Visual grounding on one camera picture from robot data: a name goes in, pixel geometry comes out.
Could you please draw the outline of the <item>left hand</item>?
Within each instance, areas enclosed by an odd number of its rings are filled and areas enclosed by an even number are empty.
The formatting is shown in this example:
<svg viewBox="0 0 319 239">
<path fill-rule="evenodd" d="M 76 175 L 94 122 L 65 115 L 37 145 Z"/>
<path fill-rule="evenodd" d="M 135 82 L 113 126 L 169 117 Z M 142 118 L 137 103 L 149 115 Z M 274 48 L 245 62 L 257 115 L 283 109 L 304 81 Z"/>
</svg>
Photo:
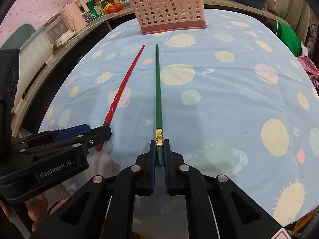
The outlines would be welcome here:
<svg viewBox="0 0 319 239">
<path fill-rule="evenodd" d="M 34 197 L 28 206 L 28 216 L 32 221 L 32 231 L 34 232 L 68 199 L 70 199 L 70 196 L 57 201 L 50 209 L 48 209 L 48 200 L 45 197 L 45 193 L 41 193 Z"/>
</svg>

